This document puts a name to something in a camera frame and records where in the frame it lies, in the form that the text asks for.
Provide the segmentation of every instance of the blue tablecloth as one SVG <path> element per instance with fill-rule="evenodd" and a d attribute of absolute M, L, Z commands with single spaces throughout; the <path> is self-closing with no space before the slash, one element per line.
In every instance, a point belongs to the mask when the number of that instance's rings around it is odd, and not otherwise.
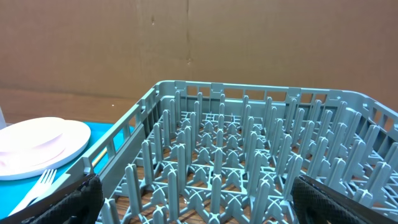
<path fill-rule="evenodd" d="M 109 130 L 112 124 L 101 124 L 101 123 L 90 123 L 85 122 L 91 129 L 91 136 L 86 149 L 74 160 L 61 166 L 57 169 L 55 180 L 62 175 L 87 149 L 89 149 L 107 130 Z M 114 138 L 115 148 L 119 149 L 123 143 L 123 133 L 119 132 Z M 108 161 L 108 155 L 105 155 L 103 159 L 94 168 L 97 173 Z M 40 176 L 31 177 L 23 180 L 9 180 L 0 181 L 0 219 L 7 217 L 8 214 L 18 205 L 18 203 L 25 197 L 26 193 L 33 187 L 38 181 Z"/>

